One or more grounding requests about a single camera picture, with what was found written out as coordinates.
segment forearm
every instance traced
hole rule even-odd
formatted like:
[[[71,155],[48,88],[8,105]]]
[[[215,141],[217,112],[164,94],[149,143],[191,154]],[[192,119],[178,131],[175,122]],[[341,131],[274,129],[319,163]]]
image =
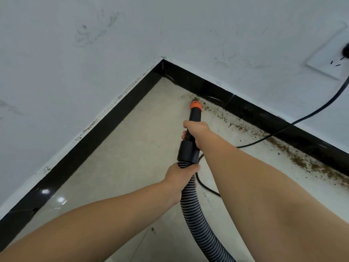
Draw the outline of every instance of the forearm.
[[[348,255],[348,224],[288,176],[214,133],[200,145],[256,261],[342,261]]]
[[[50,221],[0,253],[0,261],[105,261],[176,202],[160,182],[90,203]]]

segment black baseboard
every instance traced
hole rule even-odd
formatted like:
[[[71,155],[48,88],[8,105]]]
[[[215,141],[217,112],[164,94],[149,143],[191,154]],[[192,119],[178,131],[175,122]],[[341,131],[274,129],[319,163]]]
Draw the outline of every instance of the black baseboard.
[[[0,251],[6,248],[34,214],[45,205],[90,154],[161,79],[147,74],[52,170],[0,220]]]
[[[285,120],[251,104],[237,95],[234,95],[232,98],[232,93],[177,65],[163,60],[161,66],[163,68],[156,70],[160,75],[199,97],[223,107],[228,112],[269,134],[290,125]],[[349,176],[349,154],[333,145],[320,140],[296,126],[287,128],[276,134],[275,137],[319,160],[323,164],[332,167],[338,172]],[[325,174],[327,173],[329,176],[332,175],[335,177],[335,173],[330,172],[329,169],[325,168],[323,171]]]
[[[289,125],[283,119],[243,100],[238,96],[198,77],[189,71],[162,60],[139,82],[95,127],[45,176],[12,210],[0,220],[0,251],[2,251],[45,205],[90,154],[105,140],[119,123],[134,109],[161,77],[223,107],[268,133]],[[319,138],[291,126],[276,135],[320,162],[349,176],[349,155]]]

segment electrical outlet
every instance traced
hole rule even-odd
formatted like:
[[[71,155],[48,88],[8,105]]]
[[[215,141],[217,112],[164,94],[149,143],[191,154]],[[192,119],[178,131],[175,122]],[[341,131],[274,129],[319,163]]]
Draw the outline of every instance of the electrical outlet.
[[[336,79],[346,79],[349,75],[349,59],[343,57],[342,50],[347,43],[349,43],[349,27],[346,26],[315,52],[306,64]]]

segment hand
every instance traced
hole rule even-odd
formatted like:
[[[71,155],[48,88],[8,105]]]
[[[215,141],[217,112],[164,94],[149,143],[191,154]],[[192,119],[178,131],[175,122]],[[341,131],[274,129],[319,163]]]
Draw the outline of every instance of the hand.
[[[174,163],[166,172],[164,184],[173,191],[174,205],[176,205],[182,197],[182,190],[188,184],[190,178],[200,170],[198,164],[193,164],[188,168],[180,168],[178,163]]]
[[[185,120],[183,122],[183,127],[187,128],[192,136],[195,138],[195,144],[196,146],[201,150],[201,140],[204,138],[204,136],[211,132],[208,124],[206,122],[195,122],[195,121],[189,121]],[[187,131],[183,132],[182,140],[184,140],[185,135],[187,134]]]

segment beige tile floor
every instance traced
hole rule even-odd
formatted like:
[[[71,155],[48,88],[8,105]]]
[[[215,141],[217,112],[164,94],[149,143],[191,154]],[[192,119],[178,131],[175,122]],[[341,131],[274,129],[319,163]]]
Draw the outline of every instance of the beige tile floor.
[[[189,116],[193,94],[161,79],[71,178],[20,232],[23,237],[47,221],[81,205],[119,196],[162,180],[177,158],[182,122]],[[217,106],[206,103],[202,120],[233,145],[253,142],[264,133]],[[275,140],[244,149],[297,181],[320,202],[349,222],[349,190],[329,179],[313,158]],[[217,189],[202,160],[200,176]],[[238,261],[253,261],[222,200],[198,186],[198,197],[208,223]],[[194,242],[180,206],[173,207],[113,254],[110,262],[206,261]]]

